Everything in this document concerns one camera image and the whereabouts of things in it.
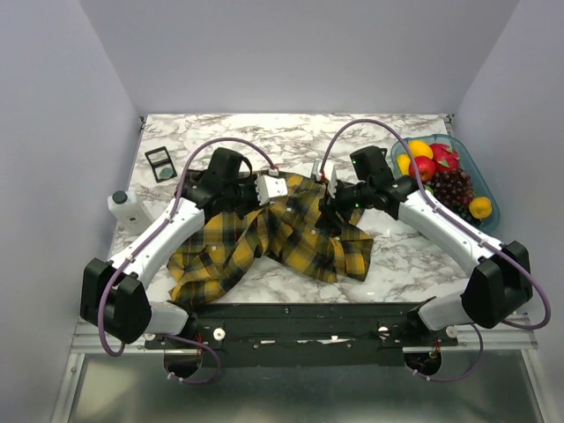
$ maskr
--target yellow fruit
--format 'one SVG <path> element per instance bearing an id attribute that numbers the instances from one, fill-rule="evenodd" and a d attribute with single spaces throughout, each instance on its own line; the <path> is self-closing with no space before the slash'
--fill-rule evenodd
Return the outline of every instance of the yellow fruit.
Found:
<path id="1" fill-rule="evenodd" d="M 409 159 L 407 154 L 400 154 L 397 156 L 397 165 L 399 166 L 399 170 L 402 171 L 402 174 L 409 174 L 407 169 L 409 168 L 409 164 L 411 162 L 412 161 Z"/>
<path id="2" fill-rule="evenodd" d="M 476 197 L 470 203 L 470 213 L 475 219 L 485 219 L 492 214 L 492 202 L 488 197 Z"/>
<path id="3" fill-rule="evenodd" d="M 411 140 L 409 142 L 409 149 L 415 157 L 425 156 L 429 159 L 433 158 L 433 150 L 431 150 L 431 147 L 429 147 L 425 141 L 421 141 L 420 139 Z"/>

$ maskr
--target wall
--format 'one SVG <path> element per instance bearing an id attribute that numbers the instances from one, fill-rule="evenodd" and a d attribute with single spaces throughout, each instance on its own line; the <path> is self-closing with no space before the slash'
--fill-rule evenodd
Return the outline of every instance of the wall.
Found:
<path id="1" fill-rule="evenodd" d="M 138 118 L 75 0 L 0 4 L 0 420 L 47 422 Z"/>
<path id="2" fill-rule="evenodd" d="M 553 321 L 538 332 L 545 372 L 564 416 L 564 3 L 523 0 L 456 113 L 454 131 L 501 207 L 499 235 L 531 253 L 533 274 L 553 299 Z M 532 319 L 542 317 L 532 305 Z"/>
<path id="3" fill-rule="evenodd" d="M 145 113 L 451 113 L 518 2 L 81 3 Z"/>

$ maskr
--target white marble tabletop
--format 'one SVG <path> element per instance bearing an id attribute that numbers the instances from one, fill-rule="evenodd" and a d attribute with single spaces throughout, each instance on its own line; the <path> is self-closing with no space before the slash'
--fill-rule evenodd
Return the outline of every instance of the white marble tabletop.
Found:
<path id="1" fill-rule="evenodd" d="M 360 117 L 382 120 L 404 137 L 446 133 L 440 115 L 149 115 L 129 189 L 143 198 L 154 217 L 159 216 L 172 198 L 178 178 L 157 183 L 145 152 L 166 146 L 180 174 L 190 152 L 207 140 L 223 136 L 252 141 L 267 151 L 280 169 L 308 175 L 314 159 L 323 156 L 334 133 Z M 353 126 L 335 144 L 330 160 L 336 165 L 339 179 L 355 182 L 349 154 L 369 144 L 391 149 L 394 143 L 395 139 L 381 127 Z M 253 169 L 267 167 L 264 159 L 246 146 L 224 146 L 243 152 Z M 205 149 L 191 167 L 205 168 L 213 148 Z M 423 301 L 464 287 L 467 279 L 458 265 L 411 227 L 374 210 L 365 212 L 359 227 L 375 237 L 366 281 L 339 277 L 336 284 L 329 284 L 263 257 L 218 302 Z M 134 239 L 118 227 L 112 254 Z M 168 290 L 174 285 L 163 266 L 148 289 L 149 299 L 168 300 Z"/>

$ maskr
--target white bottle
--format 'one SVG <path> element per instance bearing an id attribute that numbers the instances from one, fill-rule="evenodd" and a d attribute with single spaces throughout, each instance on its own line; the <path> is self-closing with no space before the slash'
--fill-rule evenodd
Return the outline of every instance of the white bottle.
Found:
<path id="1" fill-rule="evenodd" d="M 135 191 L 116 191 L 108 197 L 108 209 L 132 235 L 142 234 L 154 221 Z"/>

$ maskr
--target plaid cloth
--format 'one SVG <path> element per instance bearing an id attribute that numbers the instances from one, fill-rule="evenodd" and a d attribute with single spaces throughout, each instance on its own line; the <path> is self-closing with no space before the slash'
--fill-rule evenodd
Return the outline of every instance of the plaid cloth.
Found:
<path id="1" fill-rule="evenodd" d="M 325 282 L 336 282 L 337 274 L 366 278 L 374 240 L 355 226 L 362 211 L 355 211 L 334 237 L 315 227 L 325 186 L 298 174 L 280 176 L 286 178 L 288 197 L 243 219 L 221 213 L 171 255 L 167 268 L 177 281 L 170 291 L 175 303 L 194 309 L 216 300 L 261 256 Z"/>

